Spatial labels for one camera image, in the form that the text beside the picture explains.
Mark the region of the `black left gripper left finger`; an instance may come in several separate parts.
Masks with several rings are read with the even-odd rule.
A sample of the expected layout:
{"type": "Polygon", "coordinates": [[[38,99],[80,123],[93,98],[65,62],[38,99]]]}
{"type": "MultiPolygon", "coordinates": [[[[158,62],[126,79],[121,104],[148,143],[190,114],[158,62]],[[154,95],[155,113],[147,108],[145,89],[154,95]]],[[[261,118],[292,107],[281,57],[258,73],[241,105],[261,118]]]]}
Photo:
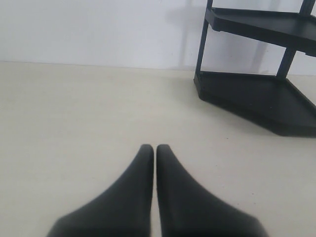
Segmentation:
{"type": "Polygon", "coordinates": [[[126,171],[101,195],[59,218],[49,237],[149,237],[154,149],[140,146],[126,171]]]}

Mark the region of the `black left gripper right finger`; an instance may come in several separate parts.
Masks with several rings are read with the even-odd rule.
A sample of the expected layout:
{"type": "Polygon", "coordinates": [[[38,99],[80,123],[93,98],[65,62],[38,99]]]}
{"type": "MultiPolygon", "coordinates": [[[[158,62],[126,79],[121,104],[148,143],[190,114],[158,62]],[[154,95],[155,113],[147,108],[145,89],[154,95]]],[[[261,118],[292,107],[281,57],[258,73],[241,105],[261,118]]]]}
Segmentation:
{"type": "Polygon", "coordinates": [[[167,144],[157,147],[157,195],[164,237],[266,237],[256,217],[199,184],[167,144]]]}

